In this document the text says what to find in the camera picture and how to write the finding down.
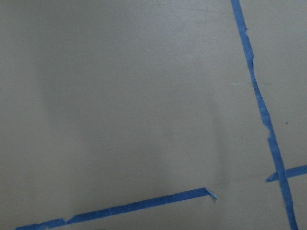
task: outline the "gray floor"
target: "gray floor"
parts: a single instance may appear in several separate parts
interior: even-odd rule
[[[241,4],[285,166],[307,164],[307,1]],[[204,186],[217,202],[70,229],[290,229],[230,1],[6,0],[0,15],[0,229]],[[289,179],[300,229],[306,179]]]

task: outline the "blue tape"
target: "blue tape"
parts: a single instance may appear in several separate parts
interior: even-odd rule
[[[288,178],[300,176],[300,175],[303,175],[303,174],[306,174],[306,173],[307,173],[307,165],[303,165],[303,166],[299,166],[299,167],[296,167],[296,168],[286,170],[286,175],[287,175]],[[278,180],[279,180],[278,173],[275,172],[271,176],[269,176],[268,179],[266,179],[266,182],[272,182],[272,181],[278,181]]]
[[[241,6],[240,6],[240,1],[239,0],[231,0],[231,3],[232,3],[233,10],[234,10],[234,15],[235,15],[235,18],[236,18],[238,30],[239,30],[239,33],[240,33],[242,46],[243,46],[244,53],[245,53],[245,58],[246,58],[246,61],[247,61],[247,64],[248,64],[249,73],[250,73],[251,80],[252,80],[252,83],[253,83],[253,88],[254,88],[254,91],[255,91],[256,98],[257,98],[261,118],[262,118],[264,125],[270,131],[268,142],[269,142],[272,157],[273,157],[273,160],[274,160],[275,168],[276,168],[276,171],[279,175],[279,181],[280,181],[280,185],[281,185],[281,189],[282,189],[283,199],[284,199],[284,202],[285,202],[285,205],[286,205],[286,211],[287,211],[290,227],[291,227],[292,230],[297,230],[298,227],[297,227],[297,223],[296,223],[296,220],[295,220],[295,214],[294,214],[294,209],[293,209],[293,201],[292,201],[290,186],[289,186],[289,183],[288,183],[288,180],[287,180],[287,176],[286,176],[286,172],[285,172],[285,168],[284,168],[284,164],[283,164],[283,159],[282,159],[282,156],[280,154],[280,150],[279,150],[279,147],[278,147],[278,144],[277,144],[277,139],[276,139],[275,132],[274,132],[274,129],[273,129],[271,116],[269,114],[267,106],[265,105],[264,99],[261,95],[261,92],[260,92],[258,84],[257,84],[256,77],[255,77],[255,73],[254,73],[254,53],[253,53],[253,49],[252,49],[250,41],[249,41],[249,37],[246,33],[247,27],[245,25],[245,20],[244,20],[244,16],[243,16]]]
[[[55,220],[50,220],[41,224],[31,224],[23,227],[18,227],[16,230],[45,230],[45,229],[52,229],[60,226],[65,226],[68,224],[74,224],[74,223],[80,223],[84,221],[89,221],[93,219],[98,219],[98,218],[104,218],[104,217],[109,217],[113,215],[118,215],[121,213],[126,213],[126,212],[133,212],[137,211],[140,209],[144,208],[149,208],[149,207],[155,207],[155,206],[160,206],[160,205],[166,205],[178,201],[183,201],[183,200],[188,200],[188,199],[193,199],[201,196],[212,196],[215,200],[217,200],[217,197],[214,193],[212,193],[209,189],[207,188],[198,188],[182,193],[176,193],[172,195],[166,195],[166,196],[161,196],[149,200],[143,200],[139,202],[134,202],[130,203],[127,205],[122,205],[122,206],[117,206],[117,207],[111,207],[99,211],[94,211],[94,212],[88,212],[88,213],[83,213],[79,215],[75,215],[72,217],[70,220],[65,220],[63,218],[61,219],[55,219]]]

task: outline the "blue painter's tape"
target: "blue painter's tape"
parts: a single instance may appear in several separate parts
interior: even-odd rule
[[[296,168],[286,170],[286,175],[287,175],[288,178],[300,176],[300,175],[303,175],[303,174],[306,174],[306,173],[307,173],[307,165],[303,165],[303,166],[299,166],[299,167],[296,167]],[[272,182],[272,181],[278,181],[278,180],[279,180],[278,173],[275,172],[271,176],[269,176],[268,179],[266,179],[266,182]]]
[[[271,116],[269,114],[269,111],[267,109],[267,106],[265,105],[264,99],[261,95],[261,92],[259,90],[257,80],[255,77],[255,72],[254,72],[254,53],[253,49],[251,47],[249,37],[247,32],[247,27],[245,25],[245,20],[243,16],[243,12],[241,9],[240,1],[239,0],[231,0],[232,7],[234,10],[234,15],[236,18],[236,23],[238,26],[238,30],[240,33],[241,37],[241,42],[242,46],[244,49],[245,53],[245,58],[248,64],[248,69],[249,73],[251,76],[251,80],[253,83],[253,88],[255,91],[255,95],[257,98],[258,102],[258,107],[260,110],[261,118],[264,123],[264,125],[268,128],[270,135],[268,138],[269,146],[271,149],[272,157],[274,160],[275,168],[276,171],[279,175],[279,181],[282,189],[282,194],[283,194],[283,199],[286,205],[286,210],[287,210],[287,215],[290,223],[290,227],[292,230],[298,230],[297,223],[295,220],[295,214],[294,214],[294,209],[293,209],[293,201],[292,201],[292,196],[291,196],[291,191],[290,191],[290,186],[287,180],[284,164],[283,164],[283,159],[277,144],[277,139],[275,136],[275,132],[273,129],[272,121],[271,121]]]
[[[182,193],[176,193],[172,195],[166,195],[166,196],[161,196],[149,200],[143,200],[143,201],[138,201],[134,202],[131,204],[127,205],[122,205],[122,206],[117,206],[117,207],[111,207],[99,211],[94,211],[94,212],[88,212],[88,213],[83,213],[79,215],[75,215],[72,217],[70,220],[64,220],[63,218],[61,219],[55,219],[55,220],[50,220],[41,224],[31,224],[23,227],[18,227],[16,230],[45,230],[45,229],[52,229],[60,226],[65,226],[68,224],[74,224],[74,223],[80,223],[84,221],[89,221],[93,219],[98,219],[98,218],[104,218],[104,217],[109,217],[113,215],[118,215],[121,213],[127,213],[127,212],[133,212],[137,211],[140,209],[145,209],[149,207],[155,207],[159,205],[166,205],[178,201],[183,201],[183,200],[188,200],[188,199],[193,199],[201,196],[212,196],[214,199],[217,199],[216,195],[209,191],[207,188],[198,188]]]

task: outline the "blue line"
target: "blue line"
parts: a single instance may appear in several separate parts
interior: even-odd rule
[[[251,80],[253,83],[255,95],[257,98],[258,102],[258,107],[260,110],[261,118],[264,123],[264,125],[268,128],[270,131],[270,136],[268,138],[269,146],[271,149],[272,157],[274,160],[275,168],[276,171],[279,175],[279,181],[282,189],[282,194],[283,194],[283,199],[286,205],[286,210],[287,210],[287,215],[290,223],[290,227],[292,230],[298,230],[297,223],[295,220],[295,214],[293,210],[293,201],[292,201],[292,196],[291,196],[291,191],[290,191],[290,186],[287,180],[284,164],[283,164],[283,159],[277,144],[277,139],[275,136],[275,132],[273,129],[272,121],[271,121],[271,116],[269,114],[269,111],[267,109],[267,106],[265,105],[264,99],[261,95],[261,92],[259,90],[257,80],[255,77],[255,72],[254,72],[254,53],[253,49],[251,47],[249,37],[246,33],[247,27],[245,25],[245,20],[243,16],[243,12],[240,6],[240,1],[239,0],[231,0],[232,7],[234,10],[234,15],[236,18],[236,23],[239,29],[241,41],[242,41],[242,46],[244,49],[245,53],[245,58],[248,64],[248,69],[249,73],[251,76]]]
[[[144,208],[155,207],[159,205],[166,205],[178,201],[193,199],[201,196],[212,196],[215,200],[217,197],[207,188],[198,188],[182,193],[176,193],[172,195],[161,196],[149,200],[143,200],[139,202],[130,203],[127,205],[111,207],[99,211],[83,213],[75,215],[70,220],[65,220],[63,218],[50,220],[41,224],[31,224],[27,226],[17,227],[16,230],[45,230],[52,229],[60,226],[65,226],[68,224],[75,224],[84,221],[89,221],[98,218],[109,217],[113,215],[118,215],[126,212],[133,212]]]
[[[287,178],[300,176],[306,173],[307,173],[307,165],[303,165],[303,166],[299,166],[296,168],[291,168],[291,169],[286,170]],[[279,180],[278,173],[275,172],[271,176],[269,176],[268,179],[266,179],[266,182],[272,182],[272,181],[278,181],[278,180]]]

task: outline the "tape strip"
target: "tape strip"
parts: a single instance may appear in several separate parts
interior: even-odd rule
[[[283,159],[282,159],[282,156],[280,154],[280,150],[279,150],[279,147],[278,147],[278,144],[277,144],[277,139],[276,139],[275,132],[274,132],[274,129],[273,129],[271,116],[269,114],[267,106],[265,105],[264,99],[261,95],[261,92],[260,92],[258,84],[257,84],[256,77],[255,77],[255,73],[254,73],[254,53],[253,53],[253,49],[252,49],[250,41],[249,41],[248,34],[246,33],[247,27],[246,27],[243,12],[242,12],[242,9],[241,9],[241,6],[240,6],[240,1],[239,0],[231,0],[231,3],[232,3],[233,10],[234,10],[234,15],[235,15],[235,18],[236,18],[238,30],[239,30],[239,33],[240,33],[241,42],[242,42],[242,46],[243,46],[244,53],[245,53],[245,58],[246,58],[246,61],[247,61],[247,64],[248,64],[249,73],[250,73],[251,80],[252,80],[252,83],[253,83],[253,88],[254,88],[254,91],[255,91],[256,98],[257,98],[261,118],[262,118],[264,125],[270,131],[268,142],[269,142],[272,157],[273,157],[273,160],[274,160],[275,168],[276,168],[276,171],[279,175],[279,181],[280,181],[280,185],[281,185],[281,189],[282,189],[283,199],[284,199],[284,202],[285,202],[285,205],[286,205],[286,211],[287,211],[290,227],[291,227],[292,230],[297,230],[298,227],[297,227],[297,223],[296,223],[296,220],[295,220],[295,214],[294,214],[294,210],[293,210],[293,201],[292,201],[290,186],[289,186],[289,183],[288,183],[288,180],[287,180],[287,176],[286,176],[286,172],[285,172],[285,168],[284,168],[284,164],[283,164]]]
[[[127,205],[111,207],[99,211],[88,212],[76,215],[72,217],[70,220],[65,220],[63,218],[50,220],[41,224],[31,224],[27,226],[17,227],[16,230],[45,230],[52,229],[60,226],[65,226],[68,224],[80,223],[84,221],[89,221],[98,218],[109,217],[113,215],[118,215],[126,212],[133,212],[144,208],[155,207],[160,205],[166,205],[178,201],[193,199],[201,196],[211,196],[215,200],[217,200],[217,196],[212,193],[207,188],[198,188],[182,193],[176,193],[172,195],[161,196],[149,200],[143,200],[139,202],[130,203]]]
[[[303,165],[303,166],[299,166],[299,167],[296,167],[296,168],[286,170],[286,175],[287,175],[288,178],[300,176],[300,175],[303,175],[303,174],[306,174],[306,173],[307,173],[307,165]],[[278,180],[279,180],[278,173],[275,172],[271,176],[269,176],[268,179],[266,179],[266,182],[272,182],[272,181],[278,181]]]

